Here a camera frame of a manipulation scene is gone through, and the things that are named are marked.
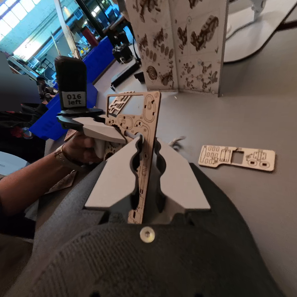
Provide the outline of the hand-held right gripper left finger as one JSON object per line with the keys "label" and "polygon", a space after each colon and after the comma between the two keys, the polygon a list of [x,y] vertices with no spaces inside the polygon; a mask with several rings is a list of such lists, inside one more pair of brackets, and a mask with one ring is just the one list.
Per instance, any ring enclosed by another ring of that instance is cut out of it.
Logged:
{"label": "hand-held right gripper left finger", "polygon": [[138,174],[143,136],[135,138],[108,158],[84,207],[109,212],[130,212],[139,204]]}

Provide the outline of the wooden puzzle sheet with cutouts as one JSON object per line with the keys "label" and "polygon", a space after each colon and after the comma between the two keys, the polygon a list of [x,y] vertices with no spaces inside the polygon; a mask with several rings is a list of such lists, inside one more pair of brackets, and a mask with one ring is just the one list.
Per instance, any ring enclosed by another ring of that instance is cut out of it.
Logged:
{"label": "wooden puzzle sheet with cutouts", "polygon": [[109,99],[111,102],[109,103],[108,111],[113,115],[118,115],[126,104],[131,99],[132,95],[135,91],[127,91],[121,92],[117,96],[111,96]]}

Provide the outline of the person's left forearm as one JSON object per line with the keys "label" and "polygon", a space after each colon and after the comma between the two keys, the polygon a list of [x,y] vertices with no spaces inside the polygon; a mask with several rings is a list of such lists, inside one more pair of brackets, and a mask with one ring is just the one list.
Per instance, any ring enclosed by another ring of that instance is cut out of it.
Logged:
{"label": "person's left forearm", "polygon": [[2,178],[3,214],[12,216],[25,210],[71,172],[72,169],[64,167],[52,153]]}

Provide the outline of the red bottle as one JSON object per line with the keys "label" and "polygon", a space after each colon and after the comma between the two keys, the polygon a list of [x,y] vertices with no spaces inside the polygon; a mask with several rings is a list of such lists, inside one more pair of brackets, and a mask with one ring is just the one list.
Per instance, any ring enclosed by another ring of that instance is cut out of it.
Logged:
{"label": "red bottle", "polygon": [[89,28],[87,26],[84,26],[81,29],[81,33],[82,35],[85,37],[85,39],[87,40],[87,42],[90,44],[91,47],[96,46],[96,43],[94,45],[94,41],[93,41],[93,34],[91,33],[91,31],[89,30]]}

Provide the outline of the person's brown clothing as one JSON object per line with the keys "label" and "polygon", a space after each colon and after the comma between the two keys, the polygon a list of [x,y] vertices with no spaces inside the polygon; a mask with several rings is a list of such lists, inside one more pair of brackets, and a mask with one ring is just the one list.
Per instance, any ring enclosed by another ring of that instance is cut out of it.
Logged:
{"label": "person's brown clothing", "polygon": [[5,296],[32,254],[36,221],[24,211],[8,214],[0,208],[0,295]]}

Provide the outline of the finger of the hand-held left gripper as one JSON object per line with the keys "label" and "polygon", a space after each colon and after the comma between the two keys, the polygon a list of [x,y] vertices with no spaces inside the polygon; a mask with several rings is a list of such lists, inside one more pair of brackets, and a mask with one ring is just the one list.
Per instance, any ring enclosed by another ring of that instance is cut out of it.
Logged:
{"label": "finger of the hand-held left gripper", "polygon": [[92,117],[77,117],[77,118],[73,118],[73,121],[76,121],[78,123],[83,124],[84,126],[103,126],[105,125],[105,122],[99,122],[99,121],[95,121],[94,118]]}
{"label": "finger of the hand-held left gripper", "polygon": [[119,133],[115,127],[105,124],[84,124],[84,134],[94,139],[104,140],[113,143],[126,143],[126,139]]}

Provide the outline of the black flat bar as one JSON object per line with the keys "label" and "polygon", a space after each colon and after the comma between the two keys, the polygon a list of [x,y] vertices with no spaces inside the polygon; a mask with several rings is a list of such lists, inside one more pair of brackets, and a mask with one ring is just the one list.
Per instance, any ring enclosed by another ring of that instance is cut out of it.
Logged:
{"label": "black flat bar", "polygon": [[132,76],[136,71],[138,71],[141,66],[141,61],[138,61],[136,59],[129,62],[122,71],[112,77],[110,88],[113,91],[116,91],[116,88],[121,85],[126,79]]}

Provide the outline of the blue plastic bin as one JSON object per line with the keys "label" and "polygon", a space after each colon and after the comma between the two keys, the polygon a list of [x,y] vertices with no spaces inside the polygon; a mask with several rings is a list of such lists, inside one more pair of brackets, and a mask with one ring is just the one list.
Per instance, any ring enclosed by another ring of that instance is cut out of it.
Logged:
{"label": "blue plastic bin", "polygon": [[[98,91],[93,86],[93,82],[114,61],[112,49],[112,43],[108,37],[105,37],[83,59],[87,68],[87,108],[92,108],[96,105]],[[41,139],[57,140],[66,133],[66,130],[62,128],[56,118],[61,111],[59,94],[47,104],[47,108],[47,112],[29,130]]]}

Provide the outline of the person's left hand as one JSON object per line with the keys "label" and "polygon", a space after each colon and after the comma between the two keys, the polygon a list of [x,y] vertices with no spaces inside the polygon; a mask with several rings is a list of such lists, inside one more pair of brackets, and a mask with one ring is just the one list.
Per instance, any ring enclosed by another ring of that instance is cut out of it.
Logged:
{"label": "person's left hand", "polygon": [[75,134],[62,146],[62,152],[68,160],[83,164],[99,163],[103,160],[95,153],[94,138],[80,133]]}

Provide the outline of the small wooden puzzle strip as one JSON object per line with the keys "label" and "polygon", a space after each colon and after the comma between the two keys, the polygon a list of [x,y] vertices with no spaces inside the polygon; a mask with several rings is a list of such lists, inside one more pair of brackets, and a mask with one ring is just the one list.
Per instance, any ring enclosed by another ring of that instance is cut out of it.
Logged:
{"label": "small wooden puzzle strip", "polygon": [[[235,152],[243,153],[241,164],[232,161]],[[233,165],[272,172],[275,159],[276,153],[273,150],[204,145],[198,158],[198,164],[210,168],[217,168],[219,165]]]}

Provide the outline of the wooden puzzle sheet with window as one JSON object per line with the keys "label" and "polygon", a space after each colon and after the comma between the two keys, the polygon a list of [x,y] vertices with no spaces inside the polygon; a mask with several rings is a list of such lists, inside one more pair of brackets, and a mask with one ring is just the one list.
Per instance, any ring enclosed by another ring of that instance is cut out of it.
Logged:
{"label": "wooden puzzle sheet with window", "polygon": [[131,210],[127,222],[130,224],[141,224],[143,221],[143,213],[145,209],[145,202],[148,191],[148,184],[150,181],[151,164],[153,159],[153,149],[155,143],[156,129],[159,116],[159,108],[161,101],[160,91],[151,92],[135,92],[132,95],[131,100],[140,103],[140,114],[133,115],[131,111],[123,110],[118,115],[109,113],[108,107],[111,100],[111,96],[117,96],[118,94],[109,94],[106,98],[106,120],[105,123],[108,126],[117,127],[120,132],[130,133],[135,136],[137,133],[141,133],[143,136],[143,146],[141,152],[140,165],[137,168],[140,198],[139,204],[136,210]]}

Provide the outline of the grey desk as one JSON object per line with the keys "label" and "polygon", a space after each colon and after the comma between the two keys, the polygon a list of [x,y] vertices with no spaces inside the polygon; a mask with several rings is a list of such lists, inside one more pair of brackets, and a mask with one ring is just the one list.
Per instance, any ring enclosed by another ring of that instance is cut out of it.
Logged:
{"label": "grey desk", "polygon": [[247,224],[285,296],[296,296],[296,27],[273,34],[251,58],[222,69],[220,98],[162,94],[157,137],[185,135],[198,164],[205,144],[269,149],[272,172],[232,165],[195,169],[206,194],[227,198]]}

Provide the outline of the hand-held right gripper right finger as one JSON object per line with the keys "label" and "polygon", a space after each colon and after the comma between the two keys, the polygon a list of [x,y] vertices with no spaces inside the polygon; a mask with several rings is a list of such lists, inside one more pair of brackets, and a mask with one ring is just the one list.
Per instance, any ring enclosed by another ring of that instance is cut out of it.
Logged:
{"label": "hand-held right gripper right finger", "polygon": [[159,171],[156,205],[167,216],[211,209],[189,162],[160,138],[154,152]]}

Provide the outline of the folded paper instruction booklet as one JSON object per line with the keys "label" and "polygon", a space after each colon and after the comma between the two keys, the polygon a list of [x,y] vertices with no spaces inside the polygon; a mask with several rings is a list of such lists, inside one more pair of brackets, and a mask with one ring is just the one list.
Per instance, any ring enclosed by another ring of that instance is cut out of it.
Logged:
{"label": "folded paper instruction booklet", "polygon": [[226,0],[128,0],[147,90],[218,94]]}

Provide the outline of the black device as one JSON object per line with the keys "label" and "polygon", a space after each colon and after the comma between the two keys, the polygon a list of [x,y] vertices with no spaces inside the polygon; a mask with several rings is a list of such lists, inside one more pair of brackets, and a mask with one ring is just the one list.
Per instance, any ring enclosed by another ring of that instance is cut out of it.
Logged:
{"label": "black device", "polygon": [[112,54],[117,62],[120,64],[127,64],[132,61],[133,54],[130,49],[130,42],[126,35],[126,32],[122,30],[121,32],[115,32],[115,45],[112,50]]}

